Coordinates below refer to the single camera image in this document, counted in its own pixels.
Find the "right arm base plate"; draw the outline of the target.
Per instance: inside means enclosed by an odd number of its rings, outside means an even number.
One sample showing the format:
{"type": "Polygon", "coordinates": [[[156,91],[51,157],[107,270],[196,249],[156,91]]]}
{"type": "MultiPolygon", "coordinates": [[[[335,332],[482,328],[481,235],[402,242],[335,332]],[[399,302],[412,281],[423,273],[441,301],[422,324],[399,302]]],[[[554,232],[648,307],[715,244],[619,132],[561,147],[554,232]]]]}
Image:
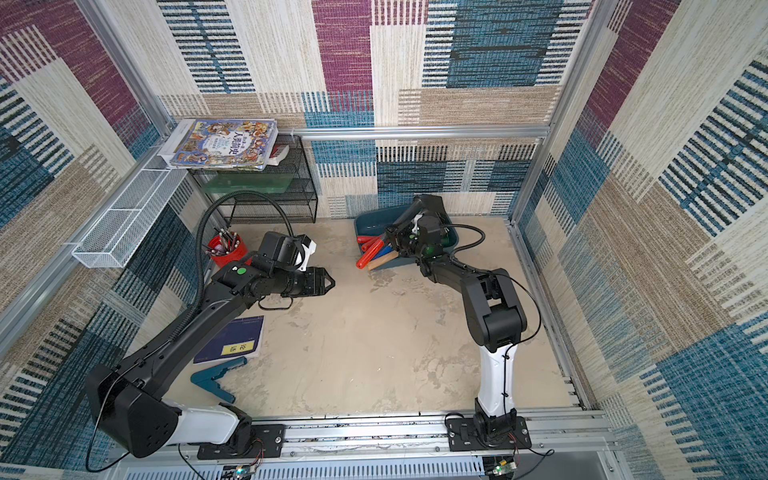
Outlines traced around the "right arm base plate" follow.
{"type": "Polygon", "coordinates": [[[526,419],[516,412],[504,418],[488,419],[480,414],[465,418],[449,413],[444,417],[444,425],[452,452],[525,450],[532,447],[526,419]]]}

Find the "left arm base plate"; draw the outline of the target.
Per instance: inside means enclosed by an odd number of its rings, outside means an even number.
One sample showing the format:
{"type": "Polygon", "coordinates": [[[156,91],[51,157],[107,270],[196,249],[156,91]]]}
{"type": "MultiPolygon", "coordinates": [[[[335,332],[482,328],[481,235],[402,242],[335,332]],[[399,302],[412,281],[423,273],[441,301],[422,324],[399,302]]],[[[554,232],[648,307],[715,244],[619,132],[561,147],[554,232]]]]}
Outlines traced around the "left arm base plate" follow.
{"type": "Polygon", "coordinates": [[[224,444],[199,446],[197,460],[279,458],[285,440],[285,424],[251,424],[250,431],[239,427],[234,437],[224,444]]]}

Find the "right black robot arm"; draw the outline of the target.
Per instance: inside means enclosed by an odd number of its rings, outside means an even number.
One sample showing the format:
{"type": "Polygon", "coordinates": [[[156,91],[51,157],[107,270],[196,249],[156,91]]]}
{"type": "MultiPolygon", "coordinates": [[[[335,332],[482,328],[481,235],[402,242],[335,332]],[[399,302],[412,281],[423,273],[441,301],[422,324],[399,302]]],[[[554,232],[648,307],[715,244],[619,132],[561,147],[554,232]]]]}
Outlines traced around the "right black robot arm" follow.
{"type": "Polygon", "coordinates": [[[441,197],[417,195],[385,228],[383,241],[413,259],[422,276],[461,295],[469,334],[481,354],[473,428],[482,446],[499,447],[518,426],[513,362],[528,322],[506,270],[474,267],[446,250],[443,238],[456,227],[441,197]]]}

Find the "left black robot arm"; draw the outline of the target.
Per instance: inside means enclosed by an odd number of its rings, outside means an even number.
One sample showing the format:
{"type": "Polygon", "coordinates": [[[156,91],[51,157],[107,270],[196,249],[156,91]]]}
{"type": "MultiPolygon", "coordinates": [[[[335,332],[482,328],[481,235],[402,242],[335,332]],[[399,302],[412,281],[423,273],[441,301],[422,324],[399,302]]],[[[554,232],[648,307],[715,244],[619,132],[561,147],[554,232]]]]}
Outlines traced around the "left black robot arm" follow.
{"type": "Polygon", "coordinates": [[[270,295],[323,296],[335,285],[309,258],[316,243],[306,235],[269,231],[259,249],[221,267],[188,308],[157,336],[116,366],[95,366],[85,393],[95,429],[130,455],[145,458],[168,445],[194,444],[245,457],[256,443],[252,419],[225,403],[193,408],[163,397],[185,366],[229,323],[270,295]]]}

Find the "green hoe red grip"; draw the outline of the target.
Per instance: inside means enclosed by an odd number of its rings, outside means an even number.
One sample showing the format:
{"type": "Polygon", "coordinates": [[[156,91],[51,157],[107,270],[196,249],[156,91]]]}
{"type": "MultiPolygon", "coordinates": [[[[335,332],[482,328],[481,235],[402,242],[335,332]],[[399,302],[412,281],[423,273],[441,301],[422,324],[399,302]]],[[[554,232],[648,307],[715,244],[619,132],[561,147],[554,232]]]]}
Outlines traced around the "green hoe red grip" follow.
{"type": "Polygon", "coordinates": [[[376,239],[377,239],[377,236],[358,236],[356,241],[358,245],[363,245],[371,241],[374,241],[376,239]]]}

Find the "wooden handle dark hoe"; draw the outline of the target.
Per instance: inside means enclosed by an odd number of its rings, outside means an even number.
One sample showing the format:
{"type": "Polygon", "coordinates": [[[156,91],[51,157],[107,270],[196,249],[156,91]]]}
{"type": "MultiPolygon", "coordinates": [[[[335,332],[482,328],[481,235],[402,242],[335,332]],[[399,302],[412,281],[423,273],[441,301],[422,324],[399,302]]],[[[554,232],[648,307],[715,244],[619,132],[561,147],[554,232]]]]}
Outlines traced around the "wooden handle dark hoe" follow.
{"type": "Polygon", "coordinates": [[[373,271],[377,268],[382,267],[383,265],[391,262],[392,260],[396,260],[399,258],[399,253],[397,251],[390,251],[384,255],[381,255],[373,260],[371,260],[368,265],[367,269],[369,271],[373,271]]]}

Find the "chrome hoe blue grip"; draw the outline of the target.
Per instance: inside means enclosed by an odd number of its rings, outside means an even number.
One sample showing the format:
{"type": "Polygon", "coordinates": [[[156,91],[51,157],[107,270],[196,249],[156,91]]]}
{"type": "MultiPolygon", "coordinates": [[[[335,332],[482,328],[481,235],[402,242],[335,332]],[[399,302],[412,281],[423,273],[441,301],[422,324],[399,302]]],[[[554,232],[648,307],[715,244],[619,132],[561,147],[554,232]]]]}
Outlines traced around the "chrome hoe blue grip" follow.
{"type": "Polygon", "coordinates": [[[375,256],[374,259],[380,258],[390,252],[392,252],[393,249],[390,245],[384,246],[375,256]]]}

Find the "grey hoe red grip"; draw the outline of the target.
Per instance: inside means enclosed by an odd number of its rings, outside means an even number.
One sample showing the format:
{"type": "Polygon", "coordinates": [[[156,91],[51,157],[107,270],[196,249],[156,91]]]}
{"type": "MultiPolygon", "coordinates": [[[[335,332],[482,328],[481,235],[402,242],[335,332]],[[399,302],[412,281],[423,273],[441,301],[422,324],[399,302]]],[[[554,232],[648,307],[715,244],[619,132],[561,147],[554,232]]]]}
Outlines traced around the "grey hoe red grip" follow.
{"type": "MultiPolygon", "coordinates": [[[[423,202],[417,197],[415,197],[413,202],[409,205],[409,208],[403,214],[401,214],[393,224],[403,224],[406,222],[408,223],[413,222],[415,225],[418,226],[417,217],[422,213],[423,209],[424,209],[423,202]]],[[[366,248],[362,251],[362,256],[356,262],[356,267],[358,269],[367,268],[368,263],[374,259],[374,256],[384,246],[389,245],[385,237],[385,231],[382,235],[377,236],[376,240],[366,243],[365,245],[366,245],[366,248]]],[[[414,259],[414,261],[417,261],[421,259],[421,253],[419,255],[399,255],[399,258],[412,258],[414,259]]]]}

